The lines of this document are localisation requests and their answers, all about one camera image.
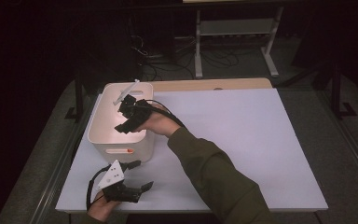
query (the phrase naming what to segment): white box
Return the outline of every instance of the white box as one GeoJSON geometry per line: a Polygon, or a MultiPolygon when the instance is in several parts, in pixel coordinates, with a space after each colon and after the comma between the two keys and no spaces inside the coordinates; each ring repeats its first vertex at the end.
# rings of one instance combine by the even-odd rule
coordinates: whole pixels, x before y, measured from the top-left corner
{"type": "MultiPolygon", "coordinates": [[[[154,133],[146,130],[138,133],[119,133],[115,129],[127,119],[118,112],[121,103],[114,105],[113,102],[131,84],[133,83],[113,83],[104,88],[89,127],[89,141],[110,163],[115,160],[146,162],[153,155],[154,133]]],[[[137,101],[153,100],[153,86],[150,83],[137,83],[130,95],[137,101]]]]}

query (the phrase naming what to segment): dark background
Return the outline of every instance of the dark background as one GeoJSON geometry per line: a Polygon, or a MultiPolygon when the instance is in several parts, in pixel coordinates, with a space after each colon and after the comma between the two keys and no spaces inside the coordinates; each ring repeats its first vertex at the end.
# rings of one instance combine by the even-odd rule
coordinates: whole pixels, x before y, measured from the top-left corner
{"type": "MultiPolygon", "coordinates": [[[[140,59],[130,48],[129,15],[68,13],[62,10],[66,2],[0,1],[0,211],[62,91],[76,76],[91,94],[106,82],[141,76],[140,59]]],[[[172,37],[194,32],[189,22],[194,12],[168,14],[168,20],[158,13],[137,14],[132,27],[166,54],[173,50],[172,37]]],[[[291,35],[303,38],[297,66],[334,57],[343,75],[358,85],[358,1],[287,7],[279,36],[291,35]]]]}

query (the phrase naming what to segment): green sleeve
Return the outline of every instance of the green sleeve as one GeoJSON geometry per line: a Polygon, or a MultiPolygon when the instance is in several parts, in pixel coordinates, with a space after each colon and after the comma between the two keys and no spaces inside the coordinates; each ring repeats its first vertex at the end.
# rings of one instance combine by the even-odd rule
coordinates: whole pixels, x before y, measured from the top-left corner
{"type": "Polygon", "coordinates": [[[95,218],[86,214],[82,217],[80,224],[106,224],[106,223],[101,222],[100,220],[95,219],[95,218]]]}
{"type": "Polygon", "coordinates": [[[258,185],[232,164],[214,143],[198,139],[186,128],[168,141],[201,199],[224,223],[276,223],[258,185]]]}

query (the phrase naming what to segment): white table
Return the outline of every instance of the white table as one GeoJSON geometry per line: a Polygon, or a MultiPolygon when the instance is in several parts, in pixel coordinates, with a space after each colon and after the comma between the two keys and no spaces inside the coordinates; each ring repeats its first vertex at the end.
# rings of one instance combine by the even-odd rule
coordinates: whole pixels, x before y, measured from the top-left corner
{"type": "MultiPolygon", "coordinates": [[[[197,137],[212,140],[225,150],[237,169],[259,184],[271,211],[314,212],[328,208],[275,89],[156,91],[155,99],[197,137]]],[[[56,205],[59,211],[85,212],[88,183],[107,165],[88,141],[88,128],[56,205]]],[[[157,136],[152,159],[126,171],[125,176],[128,187],[138,188],[149,181],[154,185],[138,203],[122,203],[117,210],[210,211],[168,149],[164,136],[157,136]]]]}

